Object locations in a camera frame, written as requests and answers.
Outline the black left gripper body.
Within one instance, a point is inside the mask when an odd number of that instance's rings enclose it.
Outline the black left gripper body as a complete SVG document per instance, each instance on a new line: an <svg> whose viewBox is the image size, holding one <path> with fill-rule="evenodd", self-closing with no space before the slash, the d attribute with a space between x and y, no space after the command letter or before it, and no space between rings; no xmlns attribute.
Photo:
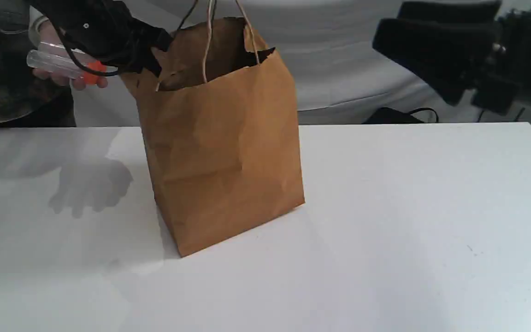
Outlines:
<svg viewBox="0 0 531 332"><path fill-rule="evenodd" d="M143 69L160 74L152 48L168 51L173 42L169 32L133 17L122 1L31 0L29 4L48 18L74 64L100 77L105 73L83 66L73 51L115 67L110 77Z"/></svg>

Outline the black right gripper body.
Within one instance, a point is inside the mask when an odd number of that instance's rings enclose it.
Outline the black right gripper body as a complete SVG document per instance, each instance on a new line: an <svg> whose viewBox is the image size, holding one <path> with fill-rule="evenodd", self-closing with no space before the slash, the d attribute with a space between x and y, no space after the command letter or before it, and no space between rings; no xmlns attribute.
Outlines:
<svg viewBox="0 0 531 332"><path fill-rule="evenodd" d="M531 108L531 9L512 10L495 26L499 38L485 61L472 104L506 115L516 104Z"/></svg>

